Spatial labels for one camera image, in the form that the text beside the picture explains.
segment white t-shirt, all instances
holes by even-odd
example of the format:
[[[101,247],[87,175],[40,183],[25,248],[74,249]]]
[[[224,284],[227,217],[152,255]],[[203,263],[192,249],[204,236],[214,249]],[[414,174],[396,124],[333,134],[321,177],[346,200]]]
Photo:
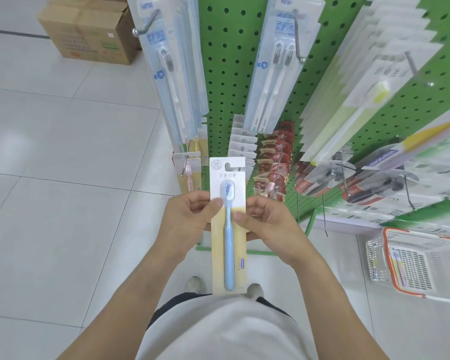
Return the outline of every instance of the white t-shirt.
[[[202,296],[155,321],[138,350],[145,359],[310,359],[289,316],[244,296]]]

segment forearm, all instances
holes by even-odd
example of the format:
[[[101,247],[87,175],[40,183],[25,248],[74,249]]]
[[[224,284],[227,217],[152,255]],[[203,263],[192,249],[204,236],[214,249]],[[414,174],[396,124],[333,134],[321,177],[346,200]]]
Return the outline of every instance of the forearm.
[[[178,262],[152,247],[98,316],[58,360],[135,359],[165,285]]]
[[[342,285],[312,245],[310,257],[294,269],[320,360],[388,359],[355,313]]]

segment cardboard box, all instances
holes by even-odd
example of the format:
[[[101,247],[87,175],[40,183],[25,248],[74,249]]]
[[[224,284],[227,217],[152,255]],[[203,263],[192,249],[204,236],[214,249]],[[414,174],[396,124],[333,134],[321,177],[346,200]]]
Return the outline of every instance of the cardboard box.
[[[37,20],[66,58],[130,65],[137,54],[126,2],[48,0]]]

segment white tile floor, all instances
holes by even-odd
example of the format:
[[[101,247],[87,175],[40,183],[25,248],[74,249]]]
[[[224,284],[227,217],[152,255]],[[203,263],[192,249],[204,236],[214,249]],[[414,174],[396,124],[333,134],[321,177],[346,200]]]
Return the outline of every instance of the white tile floor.
[[[0,29],[43,34],[43,2],[0,0]],[[180,191],[152,83],[143,56],[132,66],[63,59],[50,40],[0,34],[0,360],[58,356],[155,240]],[[392,359],[450,359],[450,307],[370,282],[362,238],[310,239]],[[211,288],[210,260],[192,250],[159,305],[193,275]],[[311,333],[292,270],[271,256],[250,256],[248,267]]]

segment plastic basket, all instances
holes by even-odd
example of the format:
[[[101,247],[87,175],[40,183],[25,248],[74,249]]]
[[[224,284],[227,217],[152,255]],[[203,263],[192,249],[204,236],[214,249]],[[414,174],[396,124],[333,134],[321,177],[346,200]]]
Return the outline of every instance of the plastic basket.
[[[450,238],[385,228],[366,242],[372,281],[412,296],[450,302]]]

